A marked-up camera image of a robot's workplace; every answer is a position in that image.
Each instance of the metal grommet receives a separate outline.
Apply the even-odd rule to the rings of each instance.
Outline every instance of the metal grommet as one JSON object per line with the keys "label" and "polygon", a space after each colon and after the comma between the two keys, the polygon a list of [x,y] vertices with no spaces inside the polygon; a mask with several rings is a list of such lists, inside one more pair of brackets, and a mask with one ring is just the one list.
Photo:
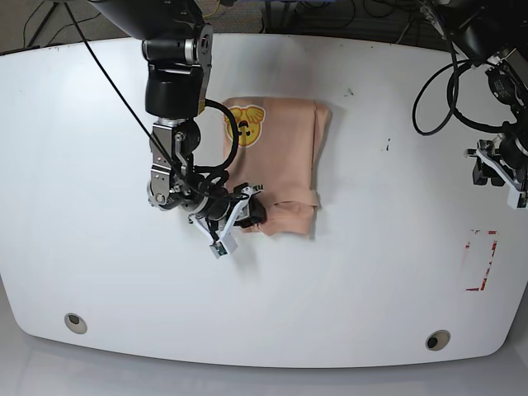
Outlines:
{"label": "metal grommet", "polygon": [[64,323],[66,323],[67,328],[76,334],[84,334],[88,330],[88,326],[83,318],[75,313],[67,313],[64,316]]}
{"label": "metal grommet", "polygon": [[429,351],[441,351],[446,347],[450,339],[451,335],[447,330],[439,330],[427,338],[426,348]]}

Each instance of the white tabletop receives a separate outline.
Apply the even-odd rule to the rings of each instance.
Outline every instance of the white tabletop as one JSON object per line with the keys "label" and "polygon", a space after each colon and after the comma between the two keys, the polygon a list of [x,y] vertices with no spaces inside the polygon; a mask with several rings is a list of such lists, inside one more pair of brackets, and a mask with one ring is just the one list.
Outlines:
{"label": "white tabletop", "polygon": [[[139,42],[93,46],[152,123]],[[85,347],[225,365],[399,365],[495,352],[528,280],[528,214],[507,206],[506,189],[472,185],[474,163],[462,153],[481,134],[456,121],[429,139],[413,131],[414,97],[448,63],[448,54],[354,40],[216,36],[211,99],[305,97],[333,113],[313,237],[243,236],[233,257],[216,261],[181,211],[147,204],[148,142],[83,46],[1,58],[0,273],[19,326]],[[445,84],[424,97],[424,128],[446,112]],[[460,108],[481,122],[511,118],[482,71],[464,76]],[[197,121],[197,163],[220,160],[221,114]],[[486,289],[466,291],[480,286],[495,238]],[[67,313],[88,332],[70,332]],[[441,329],[450,344],[428,351]]]}

